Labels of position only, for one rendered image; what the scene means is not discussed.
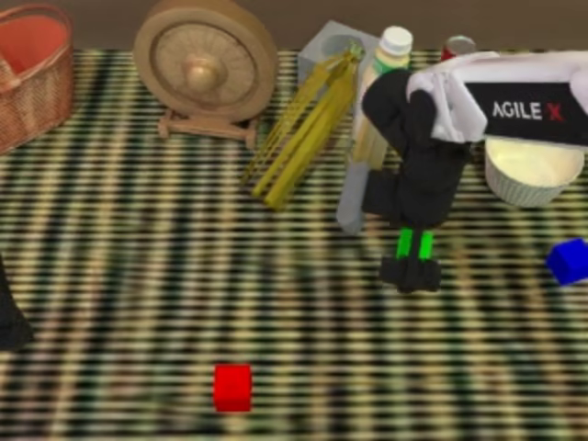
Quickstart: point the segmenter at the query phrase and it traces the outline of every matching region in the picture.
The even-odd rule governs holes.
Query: red cube
[[[213,400],[217,412],[251,411],[251,367],[217,365],[214,368]]]

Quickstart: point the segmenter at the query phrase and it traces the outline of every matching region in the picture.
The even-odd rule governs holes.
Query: brown wall
[[[157,0],[52,0],[75,24],[80,48],[130,48]],[[587,0],[237,0],[256,14],[277,45],[298,49],[329,19],[379,34],[399,24],[418,49],[466,34],[483,48],[588,49]],[[30,3],[0,0],[2,9]]]

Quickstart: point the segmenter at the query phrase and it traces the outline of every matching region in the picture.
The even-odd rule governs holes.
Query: plastic bottle
[[[376,79],[392,69],[407,69],[411,62],[413,34],[405,28],[386,28],[374,53],[371,64],[361,79],[357,94],[356,117],[353,124],[353,162],[367,161],[374,170],[382,168],[388,150],[388,142],[365,117],[361,100]]]

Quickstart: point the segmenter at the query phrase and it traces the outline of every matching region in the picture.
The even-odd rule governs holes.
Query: striped tablecloth
[[[268,120],[296,87],[280,60]],[[588,239],[586,171],[521,210],[477,156],[436,231],[442,288],[400,295],[377,277],[398,232],[334,221],[341,149],[269,214],[239,142],[159,139],[128,53],[78,53],[76,75],[71,120],[0,159],[0,250],[37,333],[0,355],[1,439],[588,440],[588,285],[544,264]],[[214,412],[222,362],[251,364],[252,412]]]

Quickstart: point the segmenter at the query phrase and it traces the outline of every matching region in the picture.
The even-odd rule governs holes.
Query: white bowl
[[[523,208],[547,205],[584,167],[584,152],[538,142],[490,138],[485,151],[488,187]]]

